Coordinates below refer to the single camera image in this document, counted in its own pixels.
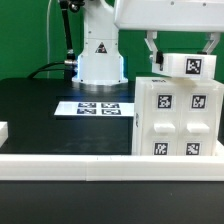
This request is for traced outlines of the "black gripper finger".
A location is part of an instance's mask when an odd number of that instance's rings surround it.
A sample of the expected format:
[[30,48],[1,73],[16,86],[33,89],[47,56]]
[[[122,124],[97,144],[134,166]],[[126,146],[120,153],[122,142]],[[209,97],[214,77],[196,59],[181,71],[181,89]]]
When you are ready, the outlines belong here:
[[206,41],[204,48],[199,51],[199,54],[211,54],[220,41],[221,34],[218,32],[210,32],[206,34]]
[[156,44],[155,40],[157,39],[157,32],[156,31],[147,31],[146,32],[146,38],[145,43],[148,47],[148,49],[151,52],[151,55],[149,56],[149,59],[153,64],[156,64],[159,66],[159,70],[163,70],[163,62],[164,62],[164,56],[163,52],[160,51]]

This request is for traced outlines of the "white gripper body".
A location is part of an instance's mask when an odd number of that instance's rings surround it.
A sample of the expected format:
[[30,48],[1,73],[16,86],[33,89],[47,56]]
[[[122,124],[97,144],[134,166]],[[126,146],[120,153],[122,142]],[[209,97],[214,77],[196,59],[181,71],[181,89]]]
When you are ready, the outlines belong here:
[[115,0],[119,29],[224,32],[224,0]]

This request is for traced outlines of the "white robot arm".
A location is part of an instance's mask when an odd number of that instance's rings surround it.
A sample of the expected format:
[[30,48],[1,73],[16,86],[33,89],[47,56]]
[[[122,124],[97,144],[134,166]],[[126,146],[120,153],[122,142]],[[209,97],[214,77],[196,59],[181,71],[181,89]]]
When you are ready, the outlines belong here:
[[[152,72],[171,77],[214,77],[212,54],[224,33],[224,0],[84,0],[84,49],[78,56],[77,79],[86,84],[123,82],[123,58],[118,32],[147,33]],[[196,54],[164,53],[155,44],[159,31],[204,32],[203,50]]]

